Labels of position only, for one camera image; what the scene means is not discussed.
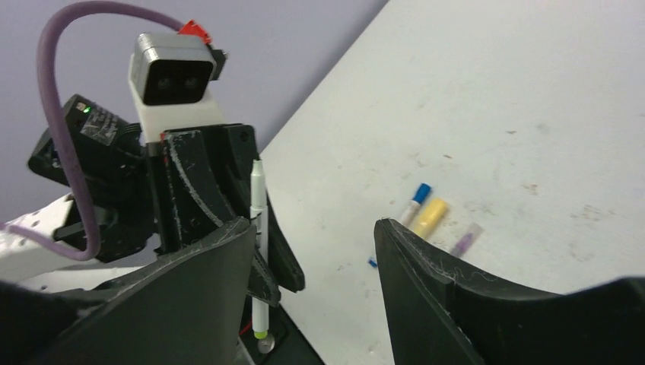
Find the green pen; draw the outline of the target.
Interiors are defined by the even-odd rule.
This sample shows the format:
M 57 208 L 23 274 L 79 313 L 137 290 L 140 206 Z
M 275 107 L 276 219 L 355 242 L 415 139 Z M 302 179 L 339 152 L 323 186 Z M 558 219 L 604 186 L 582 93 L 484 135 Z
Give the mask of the green pen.
M 263 259 L 268 258 L 268 215 L 266 213 L 265 171 L 260 159 L 253 161 L 250 174 L 249 216 L 256 225 L 256 248 Z M 252 328 L 256 339 L 264 340 L 269 330 L 269 305 L 260 299 L 252 299 Z

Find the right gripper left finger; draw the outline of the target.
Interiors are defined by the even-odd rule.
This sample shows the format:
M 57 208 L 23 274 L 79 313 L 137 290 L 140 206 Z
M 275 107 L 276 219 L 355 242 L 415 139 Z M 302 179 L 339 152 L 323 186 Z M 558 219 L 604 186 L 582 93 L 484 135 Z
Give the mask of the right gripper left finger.
M 237 218 L 92 290 L 1 285 L 3 364 L 231 364 L 256 229 Z

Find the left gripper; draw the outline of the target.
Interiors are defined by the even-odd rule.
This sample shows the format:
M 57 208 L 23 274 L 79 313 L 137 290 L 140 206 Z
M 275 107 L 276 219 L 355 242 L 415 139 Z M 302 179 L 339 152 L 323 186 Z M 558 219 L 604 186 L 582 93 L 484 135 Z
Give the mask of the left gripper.
M 255 129 L 240 123 L 165 131 L 148 145 L 148 181 L 161 246 L 159 254 L 186 248 L 239 217 L 249 218 L 250 174 L 259 156 Z M 271 204 L 268 256 L 256 253 L 247 292 L 277 306 L 280 288 L 306 286 L 305 274 Z

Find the purple pen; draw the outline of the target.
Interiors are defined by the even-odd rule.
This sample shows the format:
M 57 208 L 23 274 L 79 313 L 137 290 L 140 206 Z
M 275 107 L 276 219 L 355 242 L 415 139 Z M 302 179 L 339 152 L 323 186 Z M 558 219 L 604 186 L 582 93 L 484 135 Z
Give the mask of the purple pen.
M 480 225 L 475 223 L 470 224 L 466 232 L 451 248 L 450 255 L 461 258 L 472 247 L 483 231 L 484 229 Z

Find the yellow highlighter pen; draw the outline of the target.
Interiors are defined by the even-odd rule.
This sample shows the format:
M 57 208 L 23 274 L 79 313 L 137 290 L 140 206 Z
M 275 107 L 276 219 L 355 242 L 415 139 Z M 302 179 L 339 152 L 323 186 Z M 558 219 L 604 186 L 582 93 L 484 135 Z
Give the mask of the yellow highlighter pen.
M 440 198 L 432 199 L 427 207 L 418 215 L 411 231 L 422 239 L 431 235 L 439 224 L 449 205 Z

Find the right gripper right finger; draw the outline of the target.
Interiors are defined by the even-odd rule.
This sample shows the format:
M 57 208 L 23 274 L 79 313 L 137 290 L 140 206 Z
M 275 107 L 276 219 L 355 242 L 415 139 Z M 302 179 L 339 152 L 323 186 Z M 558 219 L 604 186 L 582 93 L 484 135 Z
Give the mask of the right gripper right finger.
M 373 236 L 397 364 L 644 362 L 642 278 L 554 294 L 489 274 L 389 218 Z

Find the blue marker pen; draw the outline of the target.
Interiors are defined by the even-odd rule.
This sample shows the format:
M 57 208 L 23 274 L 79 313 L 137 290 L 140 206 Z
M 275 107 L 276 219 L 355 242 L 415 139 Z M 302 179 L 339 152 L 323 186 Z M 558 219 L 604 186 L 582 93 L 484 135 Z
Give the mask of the blue marker pen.
M 408 227 L 417 216 L 422 205 L 432 192 L 432 187 L 426 183 L 421 183 L 414 196 L 408 201 L 405 209 L 396 219 L 402 226 Z

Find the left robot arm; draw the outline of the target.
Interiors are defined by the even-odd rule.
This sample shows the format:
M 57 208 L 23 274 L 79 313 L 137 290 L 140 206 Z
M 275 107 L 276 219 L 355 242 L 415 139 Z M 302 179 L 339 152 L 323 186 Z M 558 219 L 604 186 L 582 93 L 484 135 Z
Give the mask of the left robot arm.
M 31 172 L 70 188 L 37 212 L 1 225 L 1 278 L 19 282 L 81 262 L 107 264 L 144 250 L 186 248 L 250 217 L 253 127 L 208 123 L 142 128 L 75 94 L 28 158 Z

